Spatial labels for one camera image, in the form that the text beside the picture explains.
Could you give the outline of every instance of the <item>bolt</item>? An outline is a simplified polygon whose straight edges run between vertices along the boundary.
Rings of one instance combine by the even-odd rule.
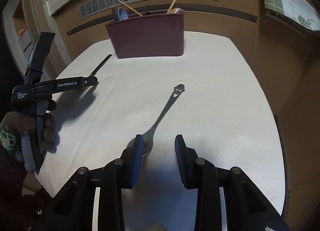
[[[121,165],[122,163],[124,163],[124,160],[121,158],[117,158],[113,161],[113,163],[116,165]]]
[[[84,174],[87,172],[87,168],[86,167],[81,167],[81,168],[78,168],[78,173],[79,174]]]
[[[233,167],[233,168],[232,168],[232,172],[233,172],[234,174],[240,174],[240,173],[241,173],[241,169],[238,168],[238,167]]]
[[[197,158],[197,159],[196,159],[196,164],[198,164],[198,165],[204,165],[204,163],[205,163],[205,160],[204,160],[203,158]]]

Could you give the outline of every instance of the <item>wooden stick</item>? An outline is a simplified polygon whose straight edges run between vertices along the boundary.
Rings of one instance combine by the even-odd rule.
[[[172,8],[173,8],[174,4],[176,3],[176,1],[177,0],[173,0],[173,2],[171,3],[171,5],[170,5],[170,7],[169,7],[169,9],[167,11],[167,14],[172,10]]]
[[[139,15],[142,17],[142,14],[140,14],[138,11],[136,11],[134,8],[130,7],[128,4],[124,3],[123,1],[119,0],[119,3],[122,4],[123,6],[126,6],[128,9],[131,9],[135,14]]]

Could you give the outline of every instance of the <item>gloved hand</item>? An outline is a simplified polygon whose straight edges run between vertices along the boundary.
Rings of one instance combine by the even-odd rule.
[[[46,113],[43,120],[41,146],[50,151],[54,141],[54,118]],[[22,112],[8,112],[0,124],[0,143],[17,161],[23,162],[20,134],[30,134],[36,130],[36,118]]]

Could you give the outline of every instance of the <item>white tablecloth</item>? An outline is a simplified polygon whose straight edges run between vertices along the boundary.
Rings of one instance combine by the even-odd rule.
[[[50,195],[79,167],[103,167],[118,158],[136,134],[154,124],[173,88],[184,84],[185,92],[156,129],[135,188],[123,190],[126,230],[152,223],[169,231],[193,230],[197,190],[181,183],[177,134],[215,166],[241,167],[281,213],[285,181],[276,124],[256,77],[230,39],[185,32],[183,56],[133,59],[117,59],[105,40],[84,51],[59,78],[89,76],[108,54],[113,55],[98,71],[97,87],[54,95],[56,147],[37,176]],[[96,196],[93,230],[97,204]]]

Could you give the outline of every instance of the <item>black spoon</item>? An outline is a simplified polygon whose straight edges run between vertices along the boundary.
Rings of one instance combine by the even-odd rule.
[[[144,140],[144,148],[143,148],[143,154],[142,156],[147,156],[153,147],[153,135],[155,134],[156,128],[159,125],[160,121],[162,120],[162,118],[165,116],[165,114],[167,113],[167,111],[170,109],[170,107],[174,104],[174,102],[178,99],[178,97],[184,92],[184,85],[183,84],[179,84],[177,85],[167,104],[165,105],[164,109],[162,110],[161,114],[159,115],[158,119],[156,120],[155,124],[152,125],[152,127],[146,131],[142,136],[143,136],[143,140]],[[127,148],[130,148],[133,146],[135,138],[133,138],[129,144],[127,145]]]

